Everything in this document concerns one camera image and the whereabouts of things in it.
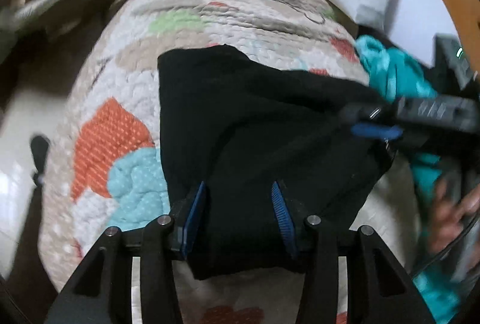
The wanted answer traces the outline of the person's right hand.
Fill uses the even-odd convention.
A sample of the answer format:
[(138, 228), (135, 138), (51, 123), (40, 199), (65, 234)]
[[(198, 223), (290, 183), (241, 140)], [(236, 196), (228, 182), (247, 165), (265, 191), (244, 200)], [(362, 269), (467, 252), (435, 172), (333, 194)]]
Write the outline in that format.
[(463, 216), (474, 215), (479, 209), (479, 186), (455, 204), (447, 198), (448, 181), (437, 180), (429, 220), (427, 249), (429, 253), (440, 253), (463, 231)]

